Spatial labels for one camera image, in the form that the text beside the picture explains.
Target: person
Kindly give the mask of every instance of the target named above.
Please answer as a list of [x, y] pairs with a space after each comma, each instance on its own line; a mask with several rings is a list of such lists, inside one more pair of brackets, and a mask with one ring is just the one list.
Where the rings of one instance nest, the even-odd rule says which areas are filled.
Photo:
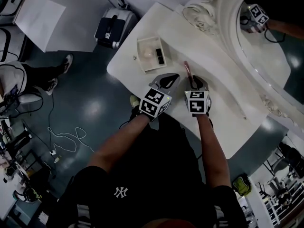
[[247, 227], [208, 116], [196, 115], [205, 185], [180, 124], [162, 113], [152, 129], [135, 96], [131, 104], [129, 123], [74, 177], [47, 227]]
[[267, 27], [272, 30], [304, 39], [304, 21], [297, 8], [302, 0], [245, 0], [247, 4], [257, 3], [269, 16]]
[[0, 65], [1, 96], [10, 94], [15, 86], [17, 86], [18, 94], [37, 86], [51, 95], [58, 83], [57, 77], [66, 74], [72, 63], [72, 54], [68, 54], [63, 62], [56, 67], [34, 68], [18, 61], [4, 63]]
[[285, 183], [283, 181], [279, 181], [278, 178], [274, 176], [273, 179], [268, 182], [268, 184], [278, 198], [279, 205], [289, 206], [292, 196], [286, 188]]

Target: shoe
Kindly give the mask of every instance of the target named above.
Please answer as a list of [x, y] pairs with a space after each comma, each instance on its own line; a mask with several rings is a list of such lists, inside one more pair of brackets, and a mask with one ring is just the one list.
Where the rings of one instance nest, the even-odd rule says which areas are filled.
[[140, 104], [140, 99], [138, 97], [136, 97], [135, 95], [131, 95], [130, 96], [130, 103], [131, 103], [131, 106], [133, 108], [135, 108], [136, 106], [138, 106]]
[[65, 67], [65, 70], [64, 70], [64, 74], [66, 74], [68, 72], [68, 69], [71, 67], [72, 63], [73, 63], [73, 54], [69, 54], [66, 56], [66, 58], [63, 60], [62, 64], [64, 67]]
[[52, 79], [50, 82], [51, 82], [51, 85], [50, 85], [49, 88], [46, 90], [46, 93], [47, 93], [48, 95], [51, 95], [51, 94], [53, 93], [55, 87], [56, 87], [57, 84], [58, 84], [58, 79], [54, 78], [54, 79]]

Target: gray floor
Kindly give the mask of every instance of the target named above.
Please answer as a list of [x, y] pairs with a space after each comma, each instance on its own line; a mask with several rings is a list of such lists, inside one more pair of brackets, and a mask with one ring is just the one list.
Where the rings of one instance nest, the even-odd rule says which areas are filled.
[[[277, 40], [282, 40], [283, 33], [271, 31]], [[290, 76], [284, 90], [301, 104], [304, 104], [304, 40], [286, 35], [285, 41], [280, 43], [290, 66]]]
[[[34, 48], [27, 63], [32, 67], [50, 67], [59, 65], [68, 52], [43, 53]], [[100, 144], [113, 134], [119, 126], [130, 117], [130, 92], [115, 78], [106, 72], [106, 66], [114, 56], [115, 51], [96, 47], [93, 53], [74, 52], [75, 60], [66, 75], [58, 79], [54, 91], [55, 107], [50, 123], [54, 133], [71, 133], [75, 135], [75, 127], [81, 127], [87, 132], [83, 142], [96, 150]], [[52, 98], [42, 92], [45, 99], [42, 109], [38, 112], [23, 115], [30, 128], [47, 144], [49, 141], [48, 114], [52, 107]], [[271, 151], [283, 139], [287, 130], [270, 118], [265, 120], [248, 142], [231, 158], [229, 166], [231, 179], [239, 174], [252, 174], [270, 155]], [[190, 131], [186, 130], [188, 140], [196, 156], [201, 154], [200, 141]], [[52, 137], [53, 143], [73, 149], [74, 143], [68, 140]], [[56, 164], [56, 175], [51, 180], [52, 192], [60, 196], [66, 188], [71, 176], [84, 168], [92, 151], [77, 142], [75, 153], [57, 148], [60, 161]], [[47, 147], [36, 137], [23, 149], [26, 152], [33, 148], [50, 166], [54, 161]], [[203, 173], [201, 159], [200, 170]]]

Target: mirror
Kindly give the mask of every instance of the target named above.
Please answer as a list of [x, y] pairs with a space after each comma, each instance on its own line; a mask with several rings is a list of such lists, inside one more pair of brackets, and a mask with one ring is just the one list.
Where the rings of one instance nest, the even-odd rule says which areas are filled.
[[303, 0], [244, 0], [237, 36], [251, 65], [274, 89], [304, 104]]

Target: white cable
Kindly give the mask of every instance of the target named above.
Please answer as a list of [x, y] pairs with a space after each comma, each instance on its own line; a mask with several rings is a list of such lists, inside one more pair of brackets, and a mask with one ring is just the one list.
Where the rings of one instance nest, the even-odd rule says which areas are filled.
[[[85, 132], [85, 135], [84, 135], [83, 137], [79, 138], [78, 133], [77, 133], [77, 128], [78, 128], [78, 129], [81, 129], [82, 131]], [[52, 131], [52, 129], [51, 129], [50, 127], [48, 127], [47, 130], [48, 130], [50, 133], [52, 133], [55, 137], [58, 137], [58, 138], [61, 138], [61, 137], [67, 138], [67, 139], [69, 139], [69, 140], [72, 140], [72, 141], [74, 142], [74, 144], [75, 144], [75, 150], [74, 150], [74, 151], [72, 151], [72, 150], [66, 150], [66, 149], [63, 148], [63, 147], [61, 147], [61, 146], [59, 146], [59, 145], [57, 145], [57, 144], [54, 144], [54, 149], [55, 149], [56, 152], [57, 152], [56, 146], [59, 147], [59, 148], [61, 148], [61, 149], [63, 149], [63, 150], [65, 150], [65, 151], [69, 151], [69, 152], [72, 152], [72, 153], [75, 153], [75, 152], [76, 152], [76, 150], [77, 150], [77, 144], [76, 144], [76, 142], [75, 142], [73, 139], [66, 137], [65, 134], [69, 134], [69, 135], [71, 135], [71, 136], [77, 138], [84, 146], [89, 147], [89, 148], [91, 149], [91, 151], [95, 152], [89, 145], [86, 145], [86, 144], [84, 144], [84, 143], [81, 141], [81, 139], [83, 139], [84, 137], [86, 137], [86, 131], [83, 130], [82, 128], [80, 128], [80, 127], [76, 127], [76, 128], [75, 128], [76, 136], [75, 136], [75, 135], [72, 135], [72, 134], [70, 134], [70, 133], [58, 133], [58, 134], [54, 134], [53, 131]]]

